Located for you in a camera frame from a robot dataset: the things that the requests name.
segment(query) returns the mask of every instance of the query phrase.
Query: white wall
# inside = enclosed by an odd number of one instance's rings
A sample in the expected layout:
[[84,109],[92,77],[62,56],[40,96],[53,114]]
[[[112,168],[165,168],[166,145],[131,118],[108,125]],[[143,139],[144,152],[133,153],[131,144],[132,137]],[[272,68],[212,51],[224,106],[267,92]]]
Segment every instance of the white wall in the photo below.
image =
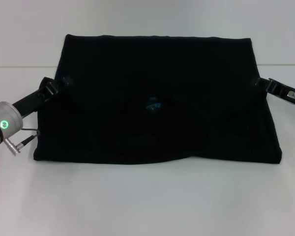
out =
[[[0,101],[54,77],[67,33],[251,37],[260,75],[295,87],[295,0],[0,0]],[[295,106],[268,101],[281,165],[48,163],[36,141],[16,158],[0,145],[0,236],[295,236]]]

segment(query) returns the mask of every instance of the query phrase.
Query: green led light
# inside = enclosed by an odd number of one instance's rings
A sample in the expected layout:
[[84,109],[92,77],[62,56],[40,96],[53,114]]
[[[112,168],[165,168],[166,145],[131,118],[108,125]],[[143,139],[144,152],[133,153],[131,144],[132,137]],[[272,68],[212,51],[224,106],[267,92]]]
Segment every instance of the green led light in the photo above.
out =
[[0,122],[0,127],[6,129],[9,126],[9,123],[6,120]]

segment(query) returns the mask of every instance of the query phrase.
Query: black cloth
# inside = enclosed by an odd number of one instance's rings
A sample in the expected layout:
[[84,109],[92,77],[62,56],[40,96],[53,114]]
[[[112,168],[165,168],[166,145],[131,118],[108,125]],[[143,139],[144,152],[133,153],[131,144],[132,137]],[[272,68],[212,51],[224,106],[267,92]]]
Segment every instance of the black cloth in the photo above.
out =
[[250,39],[67,35],[38,111],[35,160],[143,164],[198,156],[280,163]]

